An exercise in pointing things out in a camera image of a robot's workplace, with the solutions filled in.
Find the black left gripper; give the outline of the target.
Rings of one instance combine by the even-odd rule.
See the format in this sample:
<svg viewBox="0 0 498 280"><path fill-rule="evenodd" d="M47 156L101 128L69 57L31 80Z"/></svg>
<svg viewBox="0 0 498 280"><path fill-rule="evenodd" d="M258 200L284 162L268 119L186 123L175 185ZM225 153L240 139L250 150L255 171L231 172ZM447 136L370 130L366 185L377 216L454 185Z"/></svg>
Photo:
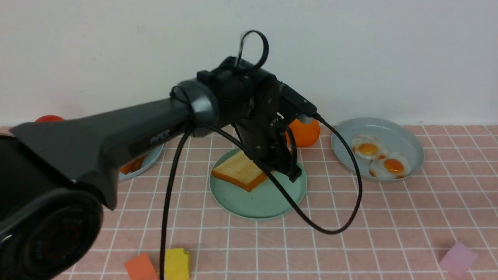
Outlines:
<svg viewBox="0 0 498 280"><path fill-rule="evenodd" d="M288 149L288 126L278 114L282 83L275 75L242 59L226 58L216 69L199 71L197 81L216 98L217 126L235 126L242 145L271 171L291 182L301 176L295 152Z"/></svg>

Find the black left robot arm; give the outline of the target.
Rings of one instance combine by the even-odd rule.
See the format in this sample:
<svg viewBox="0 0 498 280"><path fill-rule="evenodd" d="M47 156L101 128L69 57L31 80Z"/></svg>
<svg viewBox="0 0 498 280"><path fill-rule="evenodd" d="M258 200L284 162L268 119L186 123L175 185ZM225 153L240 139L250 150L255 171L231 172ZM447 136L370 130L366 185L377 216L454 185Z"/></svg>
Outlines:
<svg viewBox="0 0 498 280"><path fill-rule="evenodd" d="M180 82L168 98L1 136L1 279L50 280L78 262L117 206L119 169L181 134L234 124L242 145L294 181L284 128L306 100L235 57Z"/></svg>

